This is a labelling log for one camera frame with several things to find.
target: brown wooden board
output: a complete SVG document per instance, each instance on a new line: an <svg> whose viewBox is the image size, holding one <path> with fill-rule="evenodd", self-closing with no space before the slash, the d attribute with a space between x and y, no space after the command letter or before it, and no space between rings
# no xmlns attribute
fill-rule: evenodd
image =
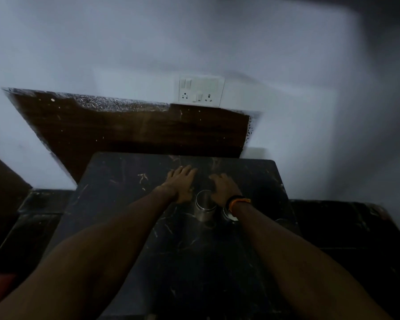
<svg viewBox="0 0 400 320"><path fill-rule="evenodd" d="M98 151L239 157L250 119L211 107L17 89L7 92L76 182Z"/></svg>
<svg viewBox="0 0 400 320"><path fill-rule="evenodd" d="M18 218L30 186L0 160L0 244Z"/></svg>

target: power socket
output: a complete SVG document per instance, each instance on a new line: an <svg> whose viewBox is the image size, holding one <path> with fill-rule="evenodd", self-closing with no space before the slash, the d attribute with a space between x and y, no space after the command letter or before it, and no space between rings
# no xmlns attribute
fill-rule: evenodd
<svg viewBox="0 0 400 320"><path fill-rule="evenodd" d="M210 75L181 75L178 102L207 107L219 107L225 79Z"/></svg>

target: black table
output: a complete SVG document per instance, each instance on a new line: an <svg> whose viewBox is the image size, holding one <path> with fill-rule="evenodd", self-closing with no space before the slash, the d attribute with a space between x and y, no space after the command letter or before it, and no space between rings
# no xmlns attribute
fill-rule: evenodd
<svg viewBox="0 0 400 320"><path fill-rule="evenodd" d="M212 173L227 173L252 204L296 225L275 162L233 158L97 153L70 199L46 254L65 238L106 221L163 183L170 169L199 170L194 194L214 189ZM193 203L171 204L157 221L121 290L103 315L186 314L189 317L286 318L290 308L264 270L238 222L217 210L206 223Z"/></svg>

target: dark wood surface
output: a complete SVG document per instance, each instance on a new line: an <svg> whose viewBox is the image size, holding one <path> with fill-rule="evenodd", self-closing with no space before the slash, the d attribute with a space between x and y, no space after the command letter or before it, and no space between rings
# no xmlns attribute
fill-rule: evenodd
<svg viewBox="0 0 400 320"><path fill-rule="evenodd" d="M296 223L275 162L192 156L97 153L49 243L109 220L160 185L170 169L198 168L193 193L214 189L211 173L227 173L265 215ZM194 200L171 204L157 221L128 278L104 315L251 316L289 310L238 222L194 217Z"/></svg>
<svg viewBox="0 0 400 320"><path fill-rule="evenodd" d="M98 151L239 157L249 123L249 116L211 107L172 104L163 110L143 104L104 112L98 110L128 105L86 96L91 104L86 108L79 105L84 96L15 89L8 94L76 182Z"/></svg>
<svg viewBox="0 0 400 320"><path fill-rule="evenodd" d="M31 186L0 160L0 244L17 220L17 210L30 188Z"/></svg>

